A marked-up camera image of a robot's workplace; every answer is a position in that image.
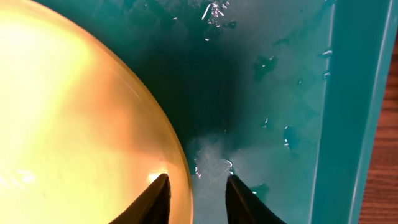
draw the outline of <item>teal container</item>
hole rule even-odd
[[[155,96],[187,156],[195,223],[227,223],[229,173],[287,223],[358,222],[395,0],[37,1]]]

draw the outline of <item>yellow glowing sphere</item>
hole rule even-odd
[[[109,49],[32,1],[0,0],[0,223],[109,223],[170,176],[170,223],[192,222],[180,143]]]

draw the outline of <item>water droplet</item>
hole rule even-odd
[[[257,62],[253,64],[254,78],[260,80],[265,74],[273,71],[277,64],[278,58],[276,56],[270,58],[259,56]]]
[[[218,17],[219,15],[224,16],[222,10],[226,8],[226,5],[222,5],[222,7],[220,7],[217,2],[213,2],[211,3],[211,15],[214,17]]]
[[[330,72],[329,72],[329,71],[325,71],[325,72],[322,74],[322,77],[323,77],[324,79],[329,78],[329,77],[330,77]]]
[[[298,86],[300,86],[301,85],[301,83],[303,82],[304,80],[301,78],[301,79],[299,79],[299,80],[297,80],[297,85]]]
[[[291,126],[286,126],[284,135],[284,146],[287,146],[289,149],[295,149],[300,144],[300,139],[297,136],[296,129]]]
[[[211,6],[211,4],[207,5],[205,13],[203,13],[203,16],[201,17],[202,20],[205,19],[206,15],[207,15],[207,12],[209,11],[210,6]]]
[[[268,118],[262,123],[262,128],[267,128],[268,125]]]
[[[199,170],[198,170],[198,162],[196,159],[194,159],[194,161],[195,161],[195,175],[200,179],[201,174],[199,173]]]
[[[235,174],[235,169],[233,167],[232,162],[230,160],[227,160],[227,159],[225,161],[229,164],[229,168],[228,168],[229,174],[234,175]]]
[[[326,51],[324,51],[324,52],[323,52],[322,54],[320,54],[319,56],[320,56],[320,57],[323,57],[323,58],[330,58],[331,55],[332,55],[332,53],[333,53],[332,50],[327,49]]]
[[[254,187],[250,187],[250,190],[260,199],[262,202],[266,201],[266,196],[269,192],[269,187],[266,184],[260,184]]]

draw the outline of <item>brown wood surface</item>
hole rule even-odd
[[[398,41],[377,126],[360,224],[398,224]]]

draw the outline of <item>wooden table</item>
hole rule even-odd
[[[360,224],[398,224],[398,41],[374,141]]]

